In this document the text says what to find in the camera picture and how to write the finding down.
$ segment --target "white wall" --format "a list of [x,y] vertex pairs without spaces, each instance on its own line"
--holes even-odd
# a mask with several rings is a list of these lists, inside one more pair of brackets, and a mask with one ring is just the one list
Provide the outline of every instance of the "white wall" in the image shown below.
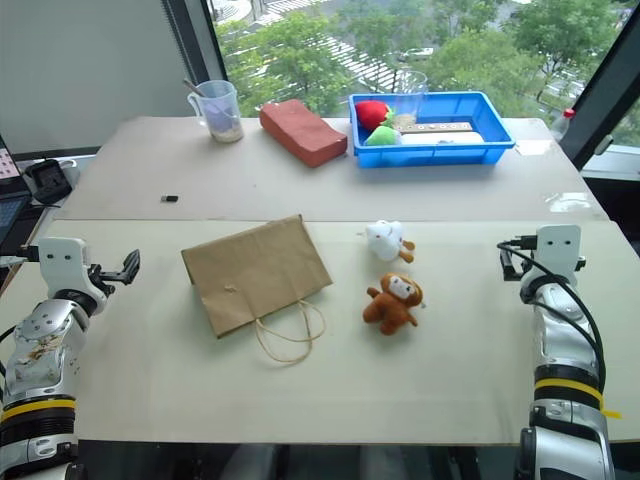
[[0,132],[13,153],[102,145],[192,115],[160,0],[0,0]]

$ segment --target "brown monkey plush toy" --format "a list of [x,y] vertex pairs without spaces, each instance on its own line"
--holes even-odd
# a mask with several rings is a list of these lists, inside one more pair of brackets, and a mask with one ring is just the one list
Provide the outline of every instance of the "brown monkey plush toy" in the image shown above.
[[407,322],[417,327],[418,322],[409,313],[409,308],[422,303],[420,286],[399,273],[387,273],[380,279],[380,285],[382,292],[373,287],[367,289],[373,301],[362,312],[364,321],[382,322],[380,331],[385,335],[393,335]]

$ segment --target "plastic cup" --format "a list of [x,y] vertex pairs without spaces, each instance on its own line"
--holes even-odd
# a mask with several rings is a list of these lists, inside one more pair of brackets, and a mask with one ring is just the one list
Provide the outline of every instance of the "plastic cup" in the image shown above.
[[394,125],[412,125],[418,120],[420,105],[427,93],[427,76],[415,70],[400,70],[396,75]]
[[209,133],[219,142],[230,143],[244,136],[240,123],[237,91],[231,82],[210,80],[201,83],[198,88],[206,96],[195,93],[187,95],[187,101],[193,107],[200,124],[209,129]]

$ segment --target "black device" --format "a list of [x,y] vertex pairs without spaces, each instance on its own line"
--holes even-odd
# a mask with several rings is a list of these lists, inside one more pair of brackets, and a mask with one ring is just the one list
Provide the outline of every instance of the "black device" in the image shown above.
[[71,193],[71,185],[56,160],[48,159],[30,165],[24,173],[36,185],[33,197],[44,205],[56,203]]
[[31,203],[31,191],[0,137],[0,243]]

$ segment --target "white string handle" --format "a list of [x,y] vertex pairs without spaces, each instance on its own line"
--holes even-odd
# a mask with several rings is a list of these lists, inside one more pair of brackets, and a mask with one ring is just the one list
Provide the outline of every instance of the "white string handle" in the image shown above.
[[[286,335],[282,335],[281,333],[278,333],[275,330],[271,330],[270,328],[266,327],[264,325],[264,323],[262,323],[262,319],[261,318],[257,318],[256,319],[256,322],[255,322],[255,324],[256,324],[256,337],[258,338],[258,342],[260,343],[260,346],[265,351],[265,353],[267,355],[269,355],[269,357],[271,357],[276,362],[288,363],[288,364],[295,364],[295,363],[301,362],[302,360],[307,358],[309,356],[309,354],[311,353],[311,349],[313,347],[313,341],[318,339],[318,338],[320,338],[322,336],[322,334],[325,332],[325,330],[327,329],[327,322],[325,321],[324,315],[322,314],[322,312],[320,311],[320,309],[318,307],[316,307],[315,305],[313,305],[313,304],[311,304],[311,303],[309,303],[309,302],[307,302],[305,300],[298,300],[298,307],[300,307],[300,311],[302,312],[302,317],[304,318],[305,328],[307,329],[307,336],[304,337],[304,338],[287,337]],[[313,310],[315,310],[318,313],[318,316],[320,317],[320,320],[322,321],[322,329],[320,330],[320,332],[316,333],[315,335],[311,334],[311,326],[309,325],[309,315],[307,314],[307,311],[305,310],[304,307],[309,307],[309,308],[312,308]],[[282,358],[282,357],[279,357],[278,355],[273,353],[271,351],[271,349],[265,343],[264,338],[262,336],[262,331],[270,333],[271,335],[274,335],[274,336],[276,336],[278,338],[281,338],[283,340],[286,340],[288,342],[306,343],[307,344],[307,351],[305,353],[303,353],[302,355],[299,355],[299,356],[294,357],[294,358]]]

